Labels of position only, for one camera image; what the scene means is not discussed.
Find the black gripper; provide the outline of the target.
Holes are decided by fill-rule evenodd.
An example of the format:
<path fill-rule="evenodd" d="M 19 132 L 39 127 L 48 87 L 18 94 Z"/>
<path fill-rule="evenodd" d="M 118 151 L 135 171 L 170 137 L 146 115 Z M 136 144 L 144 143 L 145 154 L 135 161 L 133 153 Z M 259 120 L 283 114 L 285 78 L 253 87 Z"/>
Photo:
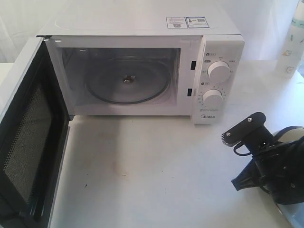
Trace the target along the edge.
<path fill-rule="evenodd" d="M 304 138 L 274 136 L 231 183 L 237 191 L 260 188 L 277 204 L 304 201 Z"/>

